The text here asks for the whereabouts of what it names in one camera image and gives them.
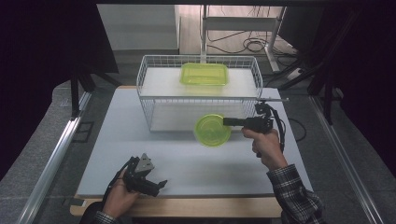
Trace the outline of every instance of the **plaid sleeve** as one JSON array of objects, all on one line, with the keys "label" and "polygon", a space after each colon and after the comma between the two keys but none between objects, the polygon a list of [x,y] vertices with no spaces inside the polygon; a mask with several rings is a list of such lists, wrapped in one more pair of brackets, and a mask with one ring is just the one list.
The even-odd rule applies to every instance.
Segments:
[{"label": "plaid sleeve", "polygon": [[119,224],[119,222],[114,217],[97,211],[93,220],[93,224]]},{"label": "plaid sleeve", "polygon": [[325,223],[318,195],[305,189],[294,164],[267,173],[282,207],[282,223]]}]

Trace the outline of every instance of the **white wire basket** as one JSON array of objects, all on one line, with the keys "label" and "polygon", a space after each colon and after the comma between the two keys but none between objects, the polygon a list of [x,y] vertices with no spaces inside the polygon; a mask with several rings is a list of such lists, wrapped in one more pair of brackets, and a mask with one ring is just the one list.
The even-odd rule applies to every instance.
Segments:
[{"label": "white wire basket", "polygon": [[205,56],[206,63],[227,66],[225,86],[191,86],[179,82],[184,63],[200,55],[146,55],[136,81],[137,93],[151,131],[192,131],[207,114],[245,119],[255,113],[262,94],[262,75],[252,56]]}]

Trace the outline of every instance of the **cable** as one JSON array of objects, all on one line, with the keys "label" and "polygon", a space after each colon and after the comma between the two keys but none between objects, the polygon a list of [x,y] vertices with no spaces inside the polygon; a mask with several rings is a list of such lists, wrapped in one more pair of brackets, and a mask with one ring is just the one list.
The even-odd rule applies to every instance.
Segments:
[{"label": "cable", "polygon": [[306,128],[305,128],[305,126],[304,126],[300,121],[298,121],[297,119],[289,119],[289,120],[292,120],[292,121],[298,123],[298,124],[303,128],[303,130],[304,130],[303,137],[300,137],[299,139],[296,139],[296,142],[300,142],[300,141],[302,141],[303,139],[305,139],[305,138],[306,138]]}]

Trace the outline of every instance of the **green plate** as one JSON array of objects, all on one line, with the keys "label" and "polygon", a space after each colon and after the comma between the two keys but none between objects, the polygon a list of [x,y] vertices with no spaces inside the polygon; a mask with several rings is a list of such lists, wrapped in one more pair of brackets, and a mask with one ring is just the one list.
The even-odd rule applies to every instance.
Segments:
[{"label": "green plate", "polygon": [[223,125],[223,116],[208,114],[197,120],[194,135],[206,147],[219,147],[230,138],[231,127]]},{"label": "green plate", "polygon": [[224,86],[228,83],[228,68],[222,63],[185,63],[181,66],[180,83]]}]

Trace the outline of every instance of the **hand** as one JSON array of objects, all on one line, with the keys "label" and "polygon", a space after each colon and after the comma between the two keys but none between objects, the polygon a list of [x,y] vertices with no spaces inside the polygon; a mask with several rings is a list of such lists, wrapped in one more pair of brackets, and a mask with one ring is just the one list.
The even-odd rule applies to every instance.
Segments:
[{"label": "hand", "polygon": [[253,152],[262,154],[262,164],[270,171],[288,166],[288,162],[280,150],[277,130],[272,129],[269,133],[263,134],[243,128],[242,134],[246,138],[253,139]]},{"label": "hand", "polygon": [[128,212],[140,194],[139,192],[128,192],[122,180],[124,173],[125,170],[122,171],[119,179],[111,188],[102,210],[102,212],[114,218],[118,218]]}]

